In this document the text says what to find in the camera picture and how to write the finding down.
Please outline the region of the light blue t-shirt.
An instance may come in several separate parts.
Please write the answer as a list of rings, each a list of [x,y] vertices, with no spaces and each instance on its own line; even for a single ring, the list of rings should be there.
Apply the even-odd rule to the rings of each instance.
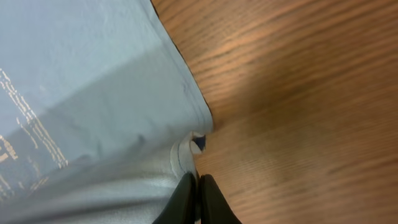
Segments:
[[[1,2],[2,223],[152,223],[212,127],[150,1]]]

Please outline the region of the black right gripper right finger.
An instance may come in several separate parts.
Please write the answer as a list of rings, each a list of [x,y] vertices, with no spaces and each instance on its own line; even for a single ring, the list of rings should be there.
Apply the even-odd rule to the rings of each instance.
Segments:
[[[200,177],[201,224],[242,224],[233,213],[212,175]]]

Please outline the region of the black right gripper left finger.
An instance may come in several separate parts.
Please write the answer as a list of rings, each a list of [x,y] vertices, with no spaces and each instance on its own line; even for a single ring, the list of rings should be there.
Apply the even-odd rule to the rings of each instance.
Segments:
[[[196,216],[196,187],[194,175],[186,173],[153,224],[194,224]]]

